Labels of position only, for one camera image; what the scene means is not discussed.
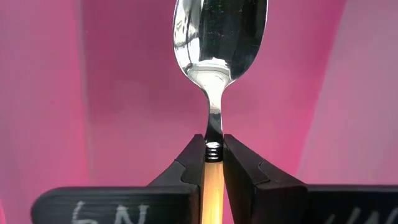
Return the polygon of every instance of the pink background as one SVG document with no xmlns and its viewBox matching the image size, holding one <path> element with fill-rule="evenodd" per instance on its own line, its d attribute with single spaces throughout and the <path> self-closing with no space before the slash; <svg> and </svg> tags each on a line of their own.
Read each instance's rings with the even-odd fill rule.
<svg viewBox="0 0 398 224">
<path fill-rule="evenodd" d="M 0 224 L 1 205 L 29 223 L 54 187 L 146 185 L 205 130 L 205 97 L 172 51 L 175 0 L 72 3 L 0 1 Z M 271 1 L 224 131 L 306 182 L 398 184 L 397 10 Z"/>
</svg>

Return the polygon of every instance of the spoon bowl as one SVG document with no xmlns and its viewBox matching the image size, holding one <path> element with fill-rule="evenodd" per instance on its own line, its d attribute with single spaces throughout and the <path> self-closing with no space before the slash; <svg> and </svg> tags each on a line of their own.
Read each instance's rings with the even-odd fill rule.
<svg viewBox="0 0 398 224">
<path fill-rule="evenodd" d="M 209 102 L 207 162 L 222 161 L 221 96 L 253 63 L 266 19 L 267 0 L 177 0 L 175 57 Z"/>
</svg>

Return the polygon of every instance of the metal spoon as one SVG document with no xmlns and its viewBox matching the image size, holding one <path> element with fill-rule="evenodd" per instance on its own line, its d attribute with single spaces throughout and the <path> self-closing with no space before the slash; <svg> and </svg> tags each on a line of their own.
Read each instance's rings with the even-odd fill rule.
<svg viewBox="0 0 398 224">
<path fill-rule="evenodd" d="M 208 98 L 206 161 L 222 161 L 221 96 L 256 57 L 267 0 L 177 0 L 174 53 L 185 76 Z"/>
</svg>

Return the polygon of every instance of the pink backdrop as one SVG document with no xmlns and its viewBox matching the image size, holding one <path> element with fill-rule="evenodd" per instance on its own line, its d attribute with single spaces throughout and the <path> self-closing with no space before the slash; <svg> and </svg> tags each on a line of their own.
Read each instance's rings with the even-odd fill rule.
<svg viewBox="0 0 398 224">
<path fill-rule="evenodd" d="M 54 187 L 146 185 L 204 132 L 205 97 L 172 52 L 174 4 L 0 2 L 7 223 L 29 223 Z M 383 175 L 397 168 L 397 7 L 271 1 L 259 55 L 224 95 L 225 132 L 309 182 L 398 184 Z"/>
</svg>

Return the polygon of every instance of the black holder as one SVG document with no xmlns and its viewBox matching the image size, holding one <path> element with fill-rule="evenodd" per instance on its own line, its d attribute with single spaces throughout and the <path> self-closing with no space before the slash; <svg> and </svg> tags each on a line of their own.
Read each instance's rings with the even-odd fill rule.
<svg viewBox="0 0 398 224">
<path fill-rule="evenodd" d="M 195 135 L 147 187 L 67 187 L 44 193 L 34 224 L 199 224 L 205 141 Z M 235 224 L 398 224 L 398 186 L 307 185 L 224 136 Z"/>
</svg>

